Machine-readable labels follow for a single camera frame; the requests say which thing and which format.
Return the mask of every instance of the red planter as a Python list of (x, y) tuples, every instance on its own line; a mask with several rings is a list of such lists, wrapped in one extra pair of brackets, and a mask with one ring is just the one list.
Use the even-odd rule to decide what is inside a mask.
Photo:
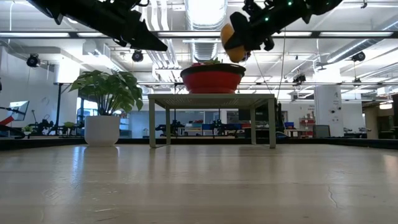
[(181, 72), (189, 93), (235, 93), (246, 69), (233, 64), (202, 65)]

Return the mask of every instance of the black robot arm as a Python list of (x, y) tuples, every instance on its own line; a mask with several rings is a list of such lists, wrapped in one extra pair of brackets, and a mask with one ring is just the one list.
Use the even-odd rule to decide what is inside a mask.
[(244, 46), (246, 51), (272, 50), (274, 41), (271, 35), (302, 18), (310, 22), (312, 15), (322, 15), (336, 6), (342, 0), (265, 0), (265, 8), (259, 7), (254, 0), (245, 0), (243, 10), (250, 16), (234, 12), (230, 19), (235, 33), (225, 43), (226, 50)]
[(145, 6), (141, 0), (28, 0), (46, 16), (60, 25), (63, 17), (69, 17), (80, 24), (111, 37), (116, 43), (132, 49), (166, 51), (167, 46), (152, 34), (141, 13), (132, 10)]

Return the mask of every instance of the white table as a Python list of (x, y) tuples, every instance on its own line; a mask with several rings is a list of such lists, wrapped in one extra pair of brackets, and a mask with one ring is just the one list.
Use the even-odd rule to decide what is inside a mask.
[(166, 144), (171, 144), (170, 109), (246, 109), (251, 115), (251, 143), (256, 144), (256, 108), (268, 104), (269, 146), (276, 147), (274, 94), (150, 94), (149, 145), (156, 147), (155, 104), (166, 110)]

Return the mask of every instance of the monitor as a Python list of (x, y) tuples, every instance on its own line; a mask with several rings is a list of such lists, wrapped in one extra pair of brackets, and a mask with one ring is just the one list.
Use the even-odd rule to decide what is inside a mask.
[(14, 118), (14, 121), (23, 121), (25, 120), (27, 107), (29, 106), (29, 101), (20, 101), (20, 102), (11, 102), (10, 109), (14, 111), (8, 111), (7, 116)]

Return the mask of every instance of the table leg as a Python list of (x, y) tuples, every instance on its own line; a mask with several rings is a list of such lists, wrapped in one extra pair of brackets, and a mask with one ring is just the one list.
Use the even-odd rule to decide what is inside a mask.
[(256, 109), (250, 109), (251, 144), (256, 144)]
[(268, 116), (269, 116), (269, 147), (276, 147), (276, 128), (275, 128), (275, 99), (268, 100)]
[(149, 99), (149, 146), (156, 148), (155, 100)]
[(171, 127), (170, 127), (170, 108), (166, 108), (166, 144), (169, 145), (172, 143), (171, 137)]

